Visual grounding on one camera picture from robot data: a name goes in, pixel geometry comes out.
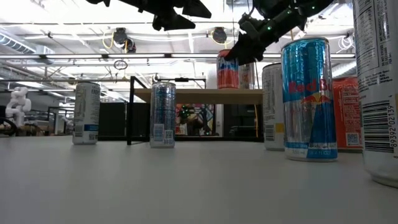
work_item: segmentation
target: silver can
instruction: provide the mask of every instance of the silver can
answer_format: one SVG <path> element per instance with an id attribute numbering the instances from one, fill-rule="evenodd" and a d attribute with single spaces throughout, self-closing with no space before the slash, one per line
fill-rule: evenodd
<path id="1" fill-rule="evenodd" d="M 398 1 L 353 3 L 364 165 L 398 187 Z"/>
<path id="2" fill-rule="evenodd" d="M 239 88 L 253 90 L 256 88 L 256 68 L 254 63 L 239 66 Z"/>
<path id="3" fill-rule="evenodd" d="M 285 154 L 299 161 L 337 159 L 330 47 L 323 37 L 282 49 Z"/>
<path id="4" fill-rule="evenodd" d="M 96 144 L 100 120 L 101 87 L 96 83 L 81 82 L 76 86 L 73 119 L 73 143 Z"/>
<path id="5" fill-rule="evenodd" d="M 150 146 L 173 148 L 175 145 L 175 84 L 152 85 L 150 99 Z"/>
<path id="6" fill-rule="evenodd" d="M 262 115 L 266 149 L 284 151 L 284 102 L 280 63 L 267 65 L 262 69 Z"/>

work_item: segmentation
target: red bull logo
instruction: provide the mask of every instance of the red bull logo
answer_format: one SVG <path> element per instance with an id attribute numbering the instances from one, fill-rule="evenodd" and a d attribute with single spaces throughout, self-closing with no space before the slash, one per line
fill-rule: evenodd
<path id="1" fill-rule="evenodd" d="M 333 91 L 331 83 L 328 84 L 325 79 L 319 79 L 319 83 L 317 81 L 317 79 L 313 79 L 312 82 L 307 85 L 298 84 L 295 81 L 291 81 L 289 83 L 289 93 L 303 93 L 305 91 Z"/>
<path id="2" fill-rule="evenodd" d="M 310 96 L 306 96 L 301 99 L 301 104 L 306 104 L 306 103 L 314 103 L 318 105 L 322 103 L 331 103 L 331 100 L 329 97 L 325 95 L 321 95 L 320 93 L 314 93 Z"/>

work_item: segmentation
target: white can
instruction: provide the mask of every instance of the white can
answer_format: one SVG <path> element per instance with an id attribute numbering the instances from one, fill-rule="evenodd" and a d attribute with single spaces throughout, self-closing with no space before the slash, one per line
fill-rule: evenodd
<path id="1" fill-rule="evenodd" d="M 364 165 L 398 187 L 398 1 L 353 2 Z"/>
<path id="2" fill-rule="evenodd" d="M 96 144 L 100 119 L 99 84 L 82 82 L 76 86 L 73 143 Z"/>
<path id="3" fill-rule="evenodd" d="M 239 89 L 253 90 L 256 87 L 254 63 L 239 66 Z"/>
<path id="4" fill-rule="evenodd" d="M 266 149 L 284 151 L 284 102 L 280 63 L 268 65 L 262 69 L 262 115 Z"/>

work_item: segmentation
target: blue and silver can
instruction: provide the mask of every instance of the blue and silver can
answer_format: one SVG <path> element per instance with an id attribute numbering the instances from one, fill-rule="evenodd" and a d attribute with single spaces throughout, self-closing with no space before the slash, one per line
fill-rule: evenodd
<path id="1" fill-rule="evenodd" d="M 328 40 L 309 37 L 282 49 L 285 153 L 289 159 L 337 159 Z"/>
<path id="2" fill-rule="evenodd" d="M 173 148 L 175 145 L 175 84 L 152 85 L 150 99 L 150 146 Z"/>

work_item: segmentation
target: barcode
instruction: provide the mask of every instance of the barcode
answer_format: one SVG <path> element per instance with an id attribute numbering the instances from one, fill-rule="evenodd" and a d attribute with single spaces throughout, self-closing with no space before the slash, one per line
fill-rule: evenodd
<path id="1" fill-rule="evenodd" d="M 390 144 L 388 107 L 390 101 L 384 100 L 362 105 L 365 150 L 394 153 Z"/>
<path id="2" fill-rule="evenodd" d="M 98 139 L 98 135 L 97 134 L 89 134 L 88 135 L 88 139 L 89 140 L 97 140 Z"/>
<path id="3" fill-rule="evenodd" d="M 163 142 L 163 138 L 164 138 L 164 125 L 154 124 L 154 141 Z"/>
<path id="4" fill-rule="evenodd" d="M 359 133 L 346 133 L 347 146 L 359 146 Z"/>
<path id="5" fill-rule="evenodd" d="M 164 131 L 165 139 L 173 139 L 173 130 Z"/>
<path id="6" fill-rule="evenodd" d="M 274 125 L 266 125 L 266 141 L 275 141 Z"/>
<path id="7" fill-rule="evenodd" d="M 83 125 L 75 126 L 75 137 L 83 137 Z"/>

